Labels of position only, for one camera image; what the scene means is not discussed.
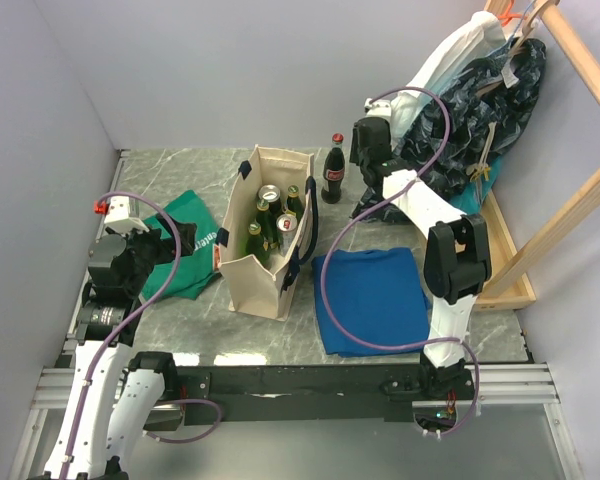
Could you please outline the dark cola glass bottle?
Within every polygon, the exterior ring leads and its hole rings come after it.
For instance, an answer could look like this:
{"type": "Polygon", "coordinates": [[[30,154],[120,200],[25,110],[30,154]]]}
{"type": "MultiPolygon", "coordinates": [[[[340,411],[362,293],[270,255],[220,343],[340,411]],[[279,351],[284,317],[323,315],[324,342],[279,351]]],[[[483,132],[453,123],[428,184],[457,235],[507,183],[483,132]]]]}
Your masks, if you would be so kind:
{"type": "Polygon", "coordinates": [[[343,141],[344,136],[341,133],[332,136],[331,149],[324,163],[321,197],[328,204],[335,204],[341,199],[341,185],[345,174],[343,141]]]}

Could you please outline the green glass bottle front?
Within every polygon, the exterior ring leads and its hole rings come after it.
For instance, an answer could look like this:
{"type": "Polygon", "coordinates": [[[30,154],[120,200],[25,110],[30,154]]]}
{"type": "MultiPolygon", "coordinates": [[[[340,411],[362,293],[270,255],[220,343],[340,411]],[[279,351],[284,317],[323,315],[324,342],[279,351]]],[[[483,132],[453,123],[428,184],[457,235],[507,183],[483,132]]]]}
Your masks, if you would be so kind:
{"type": "Polygon", "coordinates": [[[269,243],[262,233],[261,225],[253,221],[248,226],[246,254],[254,255],[260,264],[267,268],[270,260],[269,243]]]}

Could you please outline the beige canvas tote bag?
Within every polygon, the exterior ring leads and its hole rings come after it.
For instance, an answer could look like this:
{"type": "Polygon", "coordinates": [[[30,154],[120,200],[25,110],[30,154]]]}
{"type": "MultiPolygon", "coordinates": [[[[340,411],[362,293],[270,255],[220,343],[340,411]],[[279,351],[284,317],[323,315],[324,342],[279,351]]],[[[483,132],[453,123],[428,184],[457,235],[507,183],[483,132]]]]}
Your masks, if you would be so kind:
{"type": "Polygon", "coordinates": [[[287,318],[296,279],[318,240],[314,160],[312,154],[255,146],[240,164],[215,246],[217,267],[230,292],[230,310],[279,321],[287,318]],[[290,185],[298,186],[305,208],[289,251],[273,253],[267,266],[246,253],[248,225],[255,220],[256,197],[265,185],[274,185],[282,193],[290,185]]]}

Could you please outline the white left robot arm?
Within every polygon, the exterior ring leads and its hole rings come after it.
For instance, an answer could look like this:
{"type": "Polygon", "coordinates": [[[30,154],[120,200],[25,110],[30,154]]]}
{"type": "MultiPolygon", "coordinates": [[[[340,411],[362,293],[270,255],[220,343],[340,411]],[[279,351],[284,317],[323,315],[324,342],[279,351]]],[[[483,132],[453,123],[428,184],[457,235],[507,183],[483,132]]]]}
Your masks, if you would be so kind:
{"type": "Polygon", "coordinates": [[[75,368],[44,479],[125,479],[123,466],[151,410],[182,399],[172,354],[133,353],[141,291],[154,268],[195,250],[197,226],[161,219],[92,242],[78,311],[75,368]],[[173,226],[169,237],[162,229],[173,226]]]}

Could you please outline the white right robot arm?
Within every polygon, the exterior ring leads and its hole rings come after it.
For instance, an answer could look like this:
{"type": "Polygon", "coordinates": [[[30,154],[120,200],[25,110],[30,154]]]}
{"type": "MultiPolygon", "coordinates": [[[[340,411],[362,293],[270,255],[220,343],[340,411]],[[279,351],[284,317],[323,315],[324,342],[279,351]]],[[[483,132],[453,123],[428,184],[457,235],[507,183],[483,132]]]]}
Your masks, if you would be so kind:
{"type": "Polygon", "coordinates": [[[404,159],[392,154],[389,122],[369,116],[353,127],[350,161],[379,201],[391,196],[397,207],[427,237],[424,280],[433,295],[430,344],[421,354],[418,385],[430,398],[471,384],[464,348],[447,337],[465,338],[471,311],[491,276],[486,222],[466,215],[436,194],[404,159]]]}

